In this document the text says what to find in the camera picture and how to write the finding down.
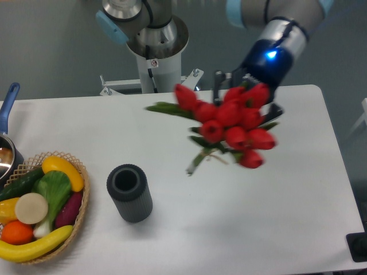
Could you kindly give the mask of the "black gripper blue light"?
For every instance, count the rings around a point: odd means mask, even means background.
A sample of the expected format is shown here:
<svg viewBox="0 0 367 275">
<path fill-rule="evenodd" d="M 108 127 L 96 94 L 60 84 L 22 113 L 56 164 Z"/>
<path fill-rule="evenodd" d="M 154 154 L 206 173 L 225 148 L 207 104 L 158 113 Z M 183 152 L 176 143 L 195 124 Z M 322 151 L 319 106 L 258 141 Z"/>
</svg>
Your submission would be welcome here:
<svg viewBox="0 0 367 275">
<path fill-rule="evenodd" d="M 275 46 L 275 41 L 261 39 L 256 41 L 246 58 L 232 73 L 221 70 L 214 72 L 214 86 L 212 102 L 215 106 L 221 105 L 219 91 L 223 83 L 231 79 L 231 87 L 239 86 L 245 75 L 269 86 L 273 95 L 294 62 L 293 55 L 281 46 Z M 262 120 L 275 120 L 284 114 L 283 108 L 272 102 L 268 112 L 261 116 Z"/>
</svg>

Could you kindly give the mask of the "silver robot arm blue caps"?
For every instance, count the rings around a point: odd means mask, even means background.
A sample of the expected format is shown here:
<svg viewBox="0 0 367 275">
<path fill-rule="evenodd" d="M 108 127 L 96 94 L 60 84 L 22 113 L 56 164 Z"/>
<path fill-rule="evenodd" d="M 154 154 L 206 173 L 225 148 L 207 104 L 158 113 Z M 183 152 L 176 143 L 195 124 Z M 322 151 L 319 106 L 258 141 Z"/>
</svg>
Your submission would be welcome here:
<svg viewBox="0 0 367 275">
<path fill-rule="evenodd" d="M 275 92 L 311 35 L 327 16 L 332 1 L 227 1 L 228 21 L 237 27 L 263 31 L 242 63 L 232 72 L 214 75 L 213 103 L 220 105 L 223 83 L 269 85 Z M 202 76 L 194 70 L 181 76 L 181 54 L 189 41 L 182 19 L 170 1 L 103 1 L 95 18 L 116 44 L 127 45 L 136 57 L 143 93 L 171 92 L 175 84 L 194 88 Z"/>
</svg>

